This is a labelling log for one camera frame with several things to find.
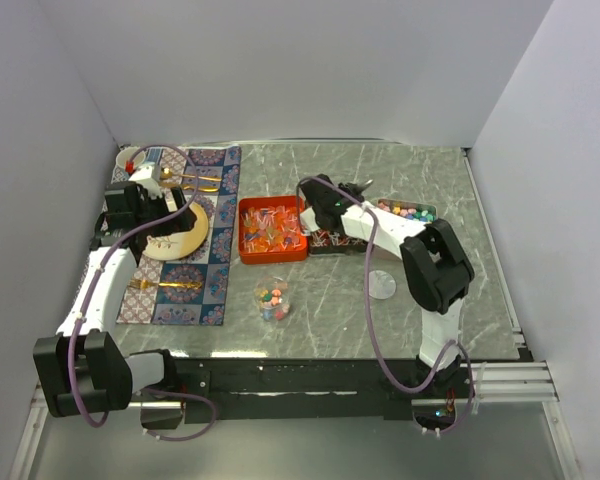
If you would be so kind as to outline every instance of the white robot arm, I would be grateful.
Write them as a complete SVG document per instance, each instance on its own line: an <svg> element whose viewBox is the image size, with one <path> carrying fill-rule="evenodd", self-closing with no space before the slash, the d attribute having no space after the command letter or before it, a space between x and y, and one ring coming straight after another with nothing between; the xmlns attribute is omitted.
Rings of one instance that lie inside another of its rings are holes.
<svg viewBox="0 0 600 480"><path fill-rule="evenodd" d="M103 257L126 232L170 213L159 187L159 176L159 165L149 163L142 165L129 181L107 187L107 210L96 223L87 273L74 305L55 336L36 342L34 361L49 410L54 416L78 413L66 373L69 338ZM181 208L185 204L182 190L176 187L171 192L176 208ZM124 292L147 245L147 236L190 230L195 220L193 212L188 210L172 221L131 237L113 253L101 273L84 315L86 321L80 326L76 348L76 377L81 397L90 412L126 408L132 393L149 385L177 386L173 359L167 350L124 358L110 332L115 326Z"/></svg>
<svg viewBox="0 0 600 480"><path fill-rule="evenodd" d="M320 177L331 183L328 177ZM311 208L304 210L300 219L312 232L324 228L369 241L373 228L369 211L375 214L378 228L374 245L402 258L411 293L422 307L419 358L431 368L444 345L449 340L458 340L460 310L468 284L474 277L473 268L447 222L437 220L428 226L374 207L360 195L370 184L340 185L361 201L362 206L359 206L324 185L307 182L301 189ZM434 260L430 254L439 258ZM447 350L437 370L447 368L458 353L456 347Z"/></svg>

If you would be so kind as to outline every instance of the white wall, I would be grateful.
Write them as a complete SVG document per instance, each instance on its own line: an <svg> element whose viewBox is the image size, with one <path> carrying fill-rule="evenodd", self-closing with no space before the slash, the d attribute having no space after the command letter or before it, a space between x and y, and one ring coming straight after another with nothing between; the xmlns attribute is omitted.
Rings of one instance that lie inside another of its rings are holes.
<svg viewBox="0 0 600 480"><path fill-rule="evenodd" d="M556 0L471 153L529 343L600 479L600 0Z"/></svg>
<svg viewBox="0 0 600 480"><path fill-rule="evenodd" d="M469 146L551 0L40 0L119 143Z"/></svg>
<svg viewBox="0 0 600 480"><path fill-rule="evenodd" d="M68 309L113 140L31 0L0 0L0 478L37 380L35 339Z"/></svg>

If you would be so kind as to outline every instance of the patterned placemat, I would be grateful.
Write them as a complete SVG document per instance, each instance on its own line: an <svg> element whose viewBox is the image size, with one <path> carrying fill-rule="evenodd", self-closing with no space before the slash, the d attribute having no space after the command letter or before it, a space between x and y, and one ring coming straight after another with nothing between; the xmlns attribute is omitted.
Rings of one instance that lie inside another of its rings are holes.
<svg viewBox="0 0 600 480"><path fill-rule="evenodd" d="M231 240L236 215L241 150L238 146L222 149L188 149L198 174L220 177L221 182L201 181L200 186L217 186L218 192L200 193L195 202L209 217L209 234L202 246L188 257L161 262L145 256L134 278L151 282L203 282L200 289L149 287L128 288L122 300L118 323L158 325L222 325L227 295ZM193 173L193 167L170 150L151 149L148 161L160 160L174 173ZM112 181L125 179L115 168ZM174 177L170 183L193 185L193 179Z"/></svg>

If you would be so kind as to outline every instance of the gold fork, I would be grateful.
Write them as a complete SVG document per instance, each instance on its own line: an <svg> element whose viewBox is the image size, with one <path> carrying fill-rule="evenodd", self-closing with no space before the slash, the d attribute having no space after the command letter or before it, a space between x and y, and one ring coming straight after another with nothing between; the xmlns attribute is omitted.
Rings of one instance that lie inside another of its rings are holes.
<svg viewBox="0 0 600 480"><path fill-rule="evenodd" d="M163 188L181 187L183 190L195 190L195 185L180 185L179 183L160 182ZM198 187L199 192L212 193L220 190L219 187Z"/></svg>
<svg viewBox="0 0 600 480"><path fill-rule="evenodd" d="M188 175L186 173L173 173L170 168L163 168L160 172L160 180L168 180L172 177L183 177L183 178L196 178L196 175ZM203 177L202 175L197 176L200 180L209 180L210 182L221 182L220 177Z"/></svg>
<svg viewBox="0 0 600 480"><path fill-rule="evenodd" d="M142 280L139 278L132 278L129 282L129 286L139 290L146 290L149 287L202 288L202 282L150 282L146 278L143 278Z"/></svg>

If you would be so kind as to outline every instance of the wooden plate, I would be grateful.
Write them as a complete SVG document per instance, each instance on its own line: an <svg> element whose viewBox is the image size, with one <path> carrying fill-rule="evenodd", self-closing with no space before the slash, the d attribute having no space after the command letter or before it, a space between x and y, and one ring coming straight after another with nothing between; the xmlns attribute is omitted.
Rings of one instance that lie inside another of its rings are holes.
<svg viewBox="0 0 600 480"><path fill-rule="evenodd" d="M175 212L173 200L167 201L169 211ZM200 248L209 233L209 218L204 209L197 203L191 204L191 210L196 215L196 224L192 230L184 233L174 233L166 237L148 237L144 254L154 260L170 261L191 255Z"/></svg>

